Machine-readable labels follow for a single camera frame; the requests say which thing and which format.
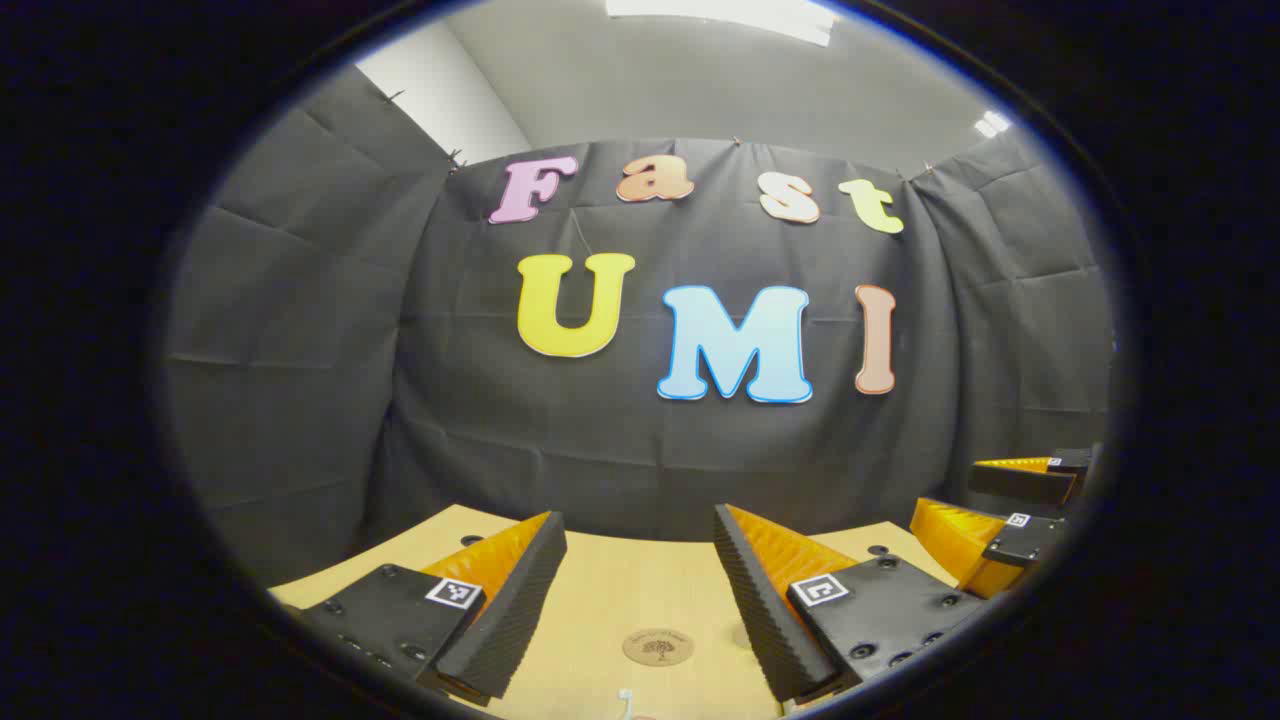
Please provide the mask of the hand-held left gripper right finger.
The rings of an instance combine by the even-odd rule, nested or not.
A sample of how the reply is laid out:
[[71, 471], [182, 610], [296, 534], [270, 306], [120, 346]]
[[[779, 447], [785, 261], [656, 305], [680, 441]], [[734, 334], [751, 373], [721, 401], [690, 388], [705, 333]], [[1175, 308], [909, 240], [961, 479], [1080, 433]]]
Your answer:
[[892, 553], [856, 561], [756, 514], [721, 503], [713, 543], [771, 693], [838, 694], [911, 661], [984, 612]]

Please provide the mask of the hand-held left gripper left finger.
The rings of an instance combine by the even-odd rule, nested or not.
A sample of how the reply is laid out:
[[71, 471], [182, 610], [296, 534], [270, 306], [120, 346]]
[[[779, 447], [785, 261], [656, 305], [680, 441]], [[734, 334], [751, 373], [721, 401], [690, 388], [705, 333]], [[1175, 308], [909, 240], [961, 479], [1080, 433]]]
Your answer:
[[291, 614], [412, 685], [485, 706], [507, 692], [567, 552], [548, 511], [421, 569], [384, 562]]

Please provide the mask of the round cork coaster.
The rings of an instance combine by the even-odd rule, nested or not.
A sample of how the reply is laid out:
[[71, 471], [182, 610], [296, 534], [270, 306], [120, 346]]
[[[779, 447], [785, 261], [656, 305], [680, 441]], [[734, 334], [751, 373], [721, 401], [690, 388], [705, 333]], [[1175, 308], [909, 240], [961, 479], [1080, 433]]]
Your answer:
[[627, 634], [623, 656], [646, 667], [671, 667], [690, 660], [696, 643], [691, 635], [672, 628], [644, 628]]

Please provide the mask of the light wooden desktop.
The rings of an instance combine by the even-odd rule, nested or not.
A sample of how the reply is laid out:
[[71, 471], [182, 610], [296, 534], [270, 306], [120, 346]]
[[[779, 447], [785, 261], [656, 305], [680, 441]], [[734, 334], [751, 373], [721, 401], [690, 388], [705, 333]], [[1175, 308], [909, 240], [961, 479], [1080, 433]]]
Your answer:
[[[282, 603], [306, 609], [383, 564], [421, 569], [516, 520], [452, 505], [352, 559], [270, 588]], [[956, 579], [918, 539], [891, 521], [812, 536], [858, 561], [873, 544], [941, 582]], [[484, 710], [507, 720], [620, 720], [632, 692], [634, 712], [655, 720], [774, 720], [774, 701], [712, 543], [622, 539], [566, 532], [559, 565], [531, 644], [506, 696]], [[692, 657], [650, 667], [625, 656], [643, 629], [671, 629], [692, 639]]]

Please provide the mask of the black backdrop cloth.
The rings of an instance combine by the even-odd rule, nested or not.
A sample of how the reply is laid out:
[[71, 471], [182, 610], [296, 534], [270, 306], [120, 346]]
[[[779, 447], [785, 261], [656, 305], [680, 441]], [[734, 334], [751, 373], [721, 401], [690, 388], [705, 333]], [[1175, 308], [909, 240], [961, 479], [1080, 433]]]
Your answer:
[[979, 459], [1106, 433], [1106, 233], [1024, 135], [904, 179], [727, 138], [536, 150], [579, 169], [493, 224], [348, 69], [283, 114], [192, 227], [164, 338], [172, 432], [265, 585], [461, 503], [708, 541], [905, 523]]

